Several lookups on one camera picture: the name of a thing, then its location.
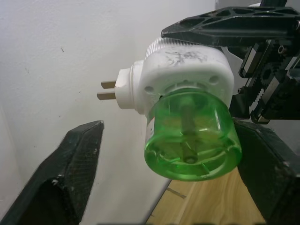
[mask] white plastic housing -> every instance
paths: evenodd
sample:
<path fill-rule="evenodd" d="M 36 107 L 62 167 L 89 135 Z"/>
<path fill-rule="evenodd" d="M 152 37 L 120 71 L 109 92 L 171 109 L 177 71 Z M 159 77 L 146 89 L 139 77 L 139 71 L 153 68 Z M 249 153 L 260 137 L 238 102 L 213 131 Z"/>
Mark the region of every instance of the white plastic housing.
<path fill-rule="evenodd" d="M 147 115 L 161 96 L 184 87 L 203 89 L 229 107 L 233 86 L 233 73 L 221 51 L 158 38 L 144 61 L 120 70 L 115 94 L 120 108 Z"/>

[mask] wooden surface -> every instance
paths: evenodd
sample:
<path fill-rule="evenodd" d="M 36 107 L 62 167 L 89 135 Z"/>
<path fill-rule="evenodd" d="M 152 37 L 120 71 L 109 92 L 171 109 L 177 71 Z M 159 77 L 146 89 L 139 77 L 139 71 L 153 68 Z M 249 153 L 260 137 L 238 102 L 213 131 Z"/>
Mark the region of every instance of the wooden surface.
<path fill-rule="evenodd" d="M 214 180 L 173 180 L 147 224 L 254 225 L 263 222 L 236 168 Z"/>

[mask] white wall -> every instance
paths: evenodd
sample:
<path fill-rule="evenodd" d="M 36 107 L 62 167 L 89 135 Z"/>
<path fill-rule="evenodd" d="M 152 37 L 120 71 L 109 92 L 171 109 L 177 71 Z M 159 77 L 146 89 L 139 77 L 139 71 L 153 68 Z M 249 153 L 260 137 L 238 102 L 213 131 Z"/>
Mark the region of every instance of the white wall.
<path fill-rule="evenodd" d="M 23 186 L 5 114 L 0 103 L 0 220 Z"/>
<path fill-rule="evenodd" d="M 143 159 L 145 118 L 100 102 L 100 83 L 144 58 L 161 30 L 214 9 L 212 0 L 2 0 L 0 100 L 25 183 L 64 134 L 105 132 L 84 224 L 140 222 L 166 179 Z"/>

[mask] metal prong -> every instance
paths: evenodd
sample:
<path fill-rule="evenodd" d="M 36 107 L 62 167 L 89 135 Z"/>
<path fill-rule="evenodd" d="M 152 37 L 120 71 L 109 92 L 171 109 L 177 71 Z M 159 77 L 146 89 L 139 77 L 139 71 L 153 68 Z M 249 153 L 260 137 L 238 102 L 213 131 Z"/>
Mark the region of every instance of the metal prong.
<path fill-rule="evenodd" d="M 101 86 L 103 89 L 114 88 L 116 85 L 116 81 L 103 81 L 101 82 Z"/>
<path fill-rule="evenodd" d="M 113 91 L 110 92 L 99 92 L 97 93 L 99 100 L 110 100 L 116 99 L 116 94 Z"/>

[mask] green translucent bottle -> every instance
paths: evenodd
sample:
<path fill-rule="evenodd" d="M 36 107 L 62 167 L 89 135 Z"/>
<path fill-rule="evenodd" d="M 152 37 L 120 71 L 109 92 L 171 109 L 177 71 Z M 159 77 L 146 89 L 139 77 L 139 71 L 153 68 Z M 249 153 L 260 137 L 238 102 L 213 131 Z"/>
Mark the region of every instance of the green translucent bottle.
<path fill-rule="evenodd" d="M 163 96 L 147 120 L 145 160 L 164 177 L 209 180 L 240 162 L 240 142 L 227 106 L 201 89 Z"/>

